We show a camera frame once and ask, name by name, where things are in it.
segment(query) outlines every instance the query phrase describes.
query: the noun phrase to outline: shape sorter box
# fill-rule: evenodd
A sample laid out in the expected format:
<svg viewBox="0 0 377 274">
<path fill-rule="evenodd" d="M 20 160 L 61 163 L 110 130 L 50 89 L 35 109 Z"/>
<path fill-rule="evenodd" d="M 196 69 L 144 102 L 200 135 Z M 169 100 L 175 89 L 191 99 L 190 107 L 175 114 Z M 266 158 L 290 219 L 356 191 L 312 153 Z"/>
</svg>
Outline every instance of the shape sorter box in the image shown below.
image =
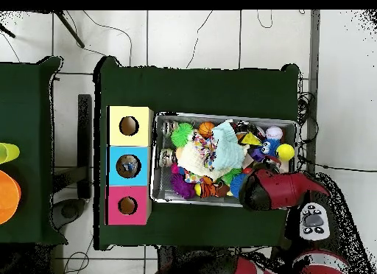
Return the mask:
<svg viewBox="0 0 377 274">
<path fill-rule="evenodd" d="M 119 202 L 130 197 L 136 202 L 131 214 L 123 214 Z M 147 186 L 109 186 L 108 225 L 146 225 L 152 210 Z"/>
<path fill-rule="evenodd" d="M 116 170 L 120 157 L 131 155 L 138 161 L 138 174 L 123 178 Z M 109 186 L 149 186 L 150 147 L 113 147 L 110 146 Z"/>
<path fill-rule="evenodd" d="M 148 147 L 153 131 L 153 111 L 148 107 L 109 106 L 109 145 Z M 133 123 L 134 133 L 122 132 L 123 122 Z"/>
</svg>

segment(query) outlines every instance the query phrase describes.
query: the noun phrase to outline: dark green table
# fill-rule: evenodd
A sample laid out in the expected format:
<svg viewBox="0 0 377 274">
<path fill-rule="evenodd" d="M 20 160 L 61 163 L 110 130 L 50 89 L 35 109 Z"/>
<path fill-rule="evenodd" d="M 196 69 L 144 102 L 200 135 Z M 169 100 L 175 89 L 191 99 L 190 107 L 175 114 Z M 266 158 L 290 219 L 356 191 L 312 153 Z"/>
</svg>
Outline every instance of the dark green table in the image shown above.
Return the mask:
<svg viewBox="0 0 377 274">
<path fill-rule="evenodd" d="M 297 120 L 296 65 L 266 69 L 123 68 L 103 57 L 94 71 L 94 246 L 213 245 L 276 246 L 286 211 L 153 203 L 145 226 L 105 225 L 106 118 L 108 105 L 148 106 L 226 116 Z"/>
<path fill-rule="evenodd" d="M 52 115 L 50 87 L 59 57 L 36 64 L 0 63 L 0 141 L 16 144 L 20 156 L 0 164 L 15 178 L 21 200 L 15 215 L 0 225 L 0 242 L 65 243 L 50 223 L 52 204 Z"/>
</svg>

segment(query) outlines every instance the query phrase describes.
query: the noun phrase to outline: blue block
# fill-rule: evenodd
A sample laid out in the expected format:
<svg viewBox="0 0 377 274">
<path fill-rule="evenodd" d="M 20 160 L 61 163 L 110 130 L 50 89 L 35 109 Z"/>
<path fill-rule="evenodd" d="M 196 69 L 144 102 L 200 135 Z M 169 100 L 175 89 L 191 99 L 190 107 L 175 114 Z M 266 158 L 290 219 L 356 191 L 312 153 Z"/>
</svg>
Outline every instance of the blue block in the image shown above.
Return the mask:
<svg viewBox="0 0 377 274">
<path fill-rule="evenodd" d="M 110 186 L 147 186 L 149 174 L 149 147 L 113 147 L 110 146 Z M 133 155 L 141 163 L 140 172 L 134 178 L 123 178 L 116 171 L 116 162 L 123 155 Z"/>
</svg>

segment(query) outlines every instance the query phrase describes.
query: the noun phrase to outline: gray plastic tray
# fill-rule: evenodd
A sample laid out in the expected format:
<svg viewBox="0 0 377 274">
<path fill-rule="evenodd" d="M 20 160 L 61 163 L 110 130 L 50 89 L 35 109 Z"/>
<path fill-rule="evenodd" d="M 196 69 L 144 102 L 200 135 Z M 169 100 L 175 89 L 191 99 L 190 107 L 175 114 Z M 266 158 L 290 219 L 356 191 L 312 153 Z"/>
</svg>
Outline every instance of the gray plastic tray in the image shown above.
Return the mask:
<svg viewBox="0 0 377 274">
<path fill-rule="evenodd" d="M 158 166 L 158 156 L 163 148 L 170 148 L 175 150 L 170 137 L 164 137 L 162 134 L 162 125 L 164 121 L 188 122 L 194 128 L 198 128 L 202 122 L 213 122 L 215 125 L 221 124 L 225 120 L 244 120 L 258 125 L 263 130 L 271 126 L 278 126 L 285 130 L 284 143 L 290 144 L 293 147 L 298 140 L 297 123 L 287 120 L 278 119 L 256 119 L 247 117 L 234 117 L 234 116 L 215 116 L 215 115 L 199 115 L 192 113 L 158 113 L 154 120 L 154 143 L 152 145 L 152 171 L 151 171 L 151 185 L 150 196 L 158 203 L 181 203 L 181 204 L 197 204 L 197 205 L 215 205 L 215 206 L 233 206 L 242 207 L 239 200 L 235 197 L 207 197 L 200 198 L 194 197 L 185 200 L 183 197 L 173 191 L 170 184 L 170 177 L 172 171 L 170 167 L 161 168 Z M 293 172 L 297 157 L 295 156 L 289 162 L 289 171 Z"/>
</svg>

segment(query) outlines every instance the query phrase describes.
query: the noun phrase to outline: green cup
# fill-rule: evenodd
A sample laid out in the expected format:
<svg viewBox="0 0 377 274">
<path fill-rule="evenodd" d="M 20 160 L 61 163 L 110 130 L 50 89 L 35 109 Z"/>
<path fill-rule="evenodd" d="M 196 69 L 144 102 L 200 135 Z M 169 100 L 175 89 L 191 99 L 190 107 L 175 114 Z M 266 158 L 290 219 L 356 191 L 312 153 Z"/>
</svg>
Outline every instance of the green cup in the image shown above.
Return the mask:
<svg viewBox="0 0 377 274">
<path fill-rule="evenodd" d="M 0 143 L 0 164 L 16 159 L 20 155 L 17 145 Z"/>
</svg>

